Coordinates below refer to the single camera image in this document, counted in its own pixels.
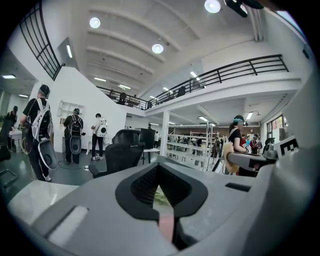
black backpack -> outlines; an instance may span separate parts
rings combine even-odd
[[[72,115],[72,121],[69,125],[69,132],[71,137],[80,137],[82,131],[82,125],[80,123],[81,118],[78,116],[77,118]]]

white table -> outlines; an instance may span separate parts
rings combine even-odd
[[[160,152],[160,149],[158,148],[150,148],[150,149],[145,149],[143,150],[143,155],[142,155],[142,164],[145,164],[145,152],[148,153],[148,163],[151,163],[151,154],[150,152]]]

black pants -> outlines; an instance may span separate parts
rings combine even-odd
[[[104,143],[104,138],[103,137],[98,137],[96,134],[92,135],[92,157],[96,156],[96,145],[99,145],[99,156],[102,157],[103,154],[103,143]]]
[[[28,157],[34,174],[39,181],[45,181],[45,177],[49,175],[49,169],[40,157],[40,153],[38,150],[39,142],[34,139],[32,134],[27,134],[25,136],[25,140],[26,150],[29,152]]]
[[[67,162],[71,162],[71,155],[72,155],[72,160],[75,164],[79,164],[79,156],[80,154],[72,154],[71,149],[70,149],[70,139],[71,136],[69,136],[68,138],[65,138],[64,142],[65,142],[65,160]]]

white sneaker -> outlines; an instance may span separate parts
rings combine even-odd
[[[50,178],[49,175],[47,177],[44,177],[44,179],[45,179],[46,182],[50,182],[51,181],[51,178]]]

metal railing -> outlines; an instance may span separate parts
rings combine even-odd
[[[105,95],[107,95],[115,103],[124,105],[131,108],[137,108],[140,110],[146,110],[148,102],[144,99],[127,95],[124,91],[119,92],[115,90],[106,89],[97,86]]]
[[[41,1],[37,2],[23,17],[19,26],[33,55],[52,80],[55,80],[64,64],[60,65],[51,46],[45,27]]]
[[[150,109],[153,106],[173,100],[185,94],[204,89],[208,86],[221,84],[226,80],[245,76],[258,76],[261,73],[279,71],[289,72],[281,54],[268,55],[235,62],[213,69],[198,75],[198,77],[191,78],[176,85],[175,87],[172,87],[168,91],[159,94],[154,99],[149,100],[146,109]]]

